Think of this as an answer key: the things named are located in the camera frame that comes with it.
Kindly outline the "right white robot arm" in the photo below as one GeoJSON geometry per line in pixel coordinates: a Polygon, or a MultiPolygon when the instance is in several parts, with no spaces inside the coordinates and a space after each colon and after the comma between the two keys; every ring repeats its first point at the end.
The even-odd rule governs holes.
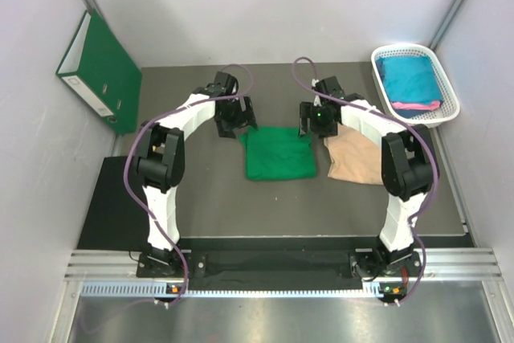
{"type": "Polygon", "coordinates": [[[351,129],[380,152],[389,201],[373,257],[375,272],[391,276],[412,256],[419,212],[439,181],[430,131],[385,115],[358,94],[345,94],[334,76],[313,80],[310,89],[314,101],[300,105],[301,136],[313,133],[330,144],[351,129]]]}

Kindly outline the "green t shirt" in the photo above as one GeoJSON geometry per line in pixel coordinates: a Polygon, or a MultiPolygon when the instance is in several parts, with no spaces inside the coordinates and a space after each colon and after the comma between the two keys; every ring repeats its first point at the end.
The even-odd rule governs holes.
{"type": "Polygon", "coordinates": [[[314,178],[312,137],[301,137],[290,127],[249,128],[239,136],[244,149],[246,178],[254,181],[288,181],[314,178]]]}

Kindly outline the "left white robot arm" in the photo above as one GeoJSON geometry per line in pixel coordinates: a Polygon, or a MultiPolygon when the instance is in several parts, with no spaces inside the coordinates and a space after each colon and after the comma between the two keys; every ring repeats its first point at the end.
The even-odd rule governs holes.
{"type": "Polygon", "coordinates": [[[188,272],[177,245],[176,194],[186,171],[186,140],[208,120],[216,124],[221,138],[235,139],[238,130],[258,127],[251,98],[227,72],[217,72],[176,110],[144,124],[134,145],[131,167],[141,181],[149,213],[149,237],[139,264],[165,276],[188,272]]]}

